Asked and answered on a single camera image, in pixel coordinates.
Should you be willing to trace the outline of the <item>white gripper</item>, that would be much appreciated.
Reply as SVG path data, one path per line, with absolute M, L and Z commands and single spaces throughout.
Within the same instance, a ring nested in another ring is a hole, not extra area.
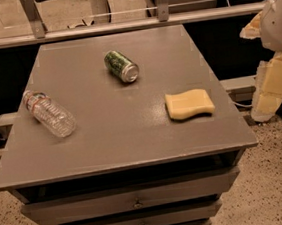
M 264 6 L 239 34 L 249 40 L 261 37 L 263 46 L 275 51 L 257 68 L 251 118 L 258 122 L 269 121 L 282 104 L 282 0 L 268 0 Z

